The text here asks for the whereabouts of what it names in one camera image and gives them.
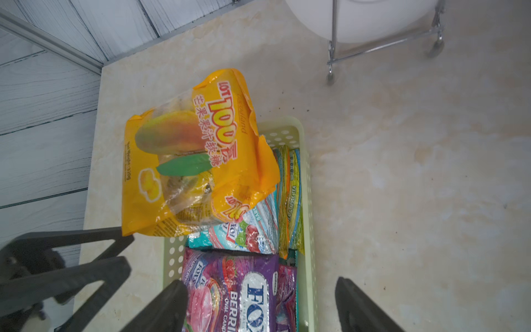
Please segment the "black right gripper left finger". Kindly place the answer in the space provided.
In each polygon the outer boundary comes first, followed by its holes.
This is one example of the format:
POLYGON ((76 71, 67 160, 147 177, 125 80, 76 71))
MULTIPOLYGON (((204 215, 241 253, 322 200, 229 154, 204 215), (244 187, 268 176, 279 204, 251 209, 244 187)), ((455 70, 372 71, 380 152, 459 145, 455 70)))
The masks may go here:
POLYGON ((188 289, 181 280, 174 280, 122 331, 182 331, 187 308, 188 289))

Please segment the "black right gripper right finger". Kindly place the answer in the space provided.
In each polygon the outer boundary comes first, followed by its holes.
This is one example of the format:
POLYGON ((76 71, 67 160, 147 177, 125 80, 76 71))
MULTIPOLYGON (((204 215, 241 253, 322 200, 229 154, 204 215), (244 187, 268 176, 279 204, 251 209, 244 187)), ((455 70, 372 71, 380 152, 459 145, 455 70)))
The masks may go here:
POLYGON ((404 332, 362 289, 345 277, 337 279, 335 302, 343 332, 404 332))

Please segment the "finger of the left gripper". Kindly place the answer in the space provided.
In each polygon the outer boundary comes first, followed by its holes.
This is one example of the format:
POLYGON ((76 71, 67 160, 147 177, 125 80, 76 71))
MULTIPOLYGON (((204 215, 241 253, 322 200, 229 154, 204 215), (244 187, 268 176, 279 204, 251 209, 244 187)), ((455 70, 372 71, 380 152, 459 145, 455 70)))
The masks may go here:
POLYGON ((61 331, 84 331, 99 310, 113 297, 131 274, 125 257, 112 257, 88 264, 29 275, 1 284, 1 319, 20 327, 35 305, 51 297, 74 293, 101 282, 91 297, 64 323, 61 331))
POLYGON ((65 269, 57 248, 110 240, 112 245, 95 258, 97 261, 119 256, 134 242, 134 236, 124 236, 120 227, 26 233, 1 248, 1 281, 65 269))

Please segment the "pink Fox's berries candy bag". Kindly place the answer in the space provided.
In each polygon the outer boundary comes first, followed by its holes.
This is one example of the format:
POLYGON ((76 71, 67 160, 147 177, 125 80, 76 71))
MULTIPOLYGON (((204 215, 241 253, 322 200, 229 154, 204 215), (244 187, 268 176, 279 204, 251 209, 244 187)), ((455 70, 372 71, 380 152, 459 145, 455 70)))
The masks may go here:
POLYGON ((184 331, 296 331, 297 269, 276 255, 188 248, 184 331))

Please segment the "teal red Fox's fruits bag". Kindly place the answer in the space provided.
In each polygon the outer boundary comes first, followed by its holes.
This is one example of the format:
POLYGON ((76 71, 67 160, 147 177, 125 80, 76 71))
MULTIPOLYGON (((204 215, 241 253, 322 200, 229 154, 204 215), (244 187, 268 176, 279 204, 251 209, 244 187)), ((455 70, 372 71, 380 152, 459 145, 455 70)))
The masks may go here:
POLYGON ((216 225, 188 236, 193 249, 220 249, 276 255, 279 250, 277 194, 274 192, 246 212, 237 223, 216 225))

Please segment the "yellow orange candy bag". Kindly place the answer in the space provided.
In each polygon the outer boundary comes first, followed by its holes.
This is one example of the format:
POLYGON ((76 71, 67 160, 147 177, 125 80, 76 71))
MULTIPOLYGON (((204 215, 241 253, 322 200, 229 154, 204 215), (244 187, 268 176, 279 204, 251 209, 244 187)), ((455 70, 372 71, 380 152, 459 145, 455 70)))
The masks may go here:
POLYGON ((279 181, 243 74, 215 71, 127 120, 123 235, 175 237, 242 221, 279 181))

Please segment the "green Fox's spring tea bag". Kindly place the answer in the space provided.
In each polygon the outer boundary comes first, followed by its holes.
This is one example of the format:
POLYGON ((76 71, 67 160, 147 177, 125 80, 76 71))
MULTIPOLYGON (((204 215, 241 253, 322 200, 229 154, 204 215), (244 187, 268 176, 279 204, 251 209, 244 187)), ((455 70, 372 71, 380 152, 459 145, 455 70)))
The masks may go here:
POLYGON ((290 250, 304 252, 300 151, 282 145, 273 152, 280 171, 276 198, 279 256, 287 260, 290 250))

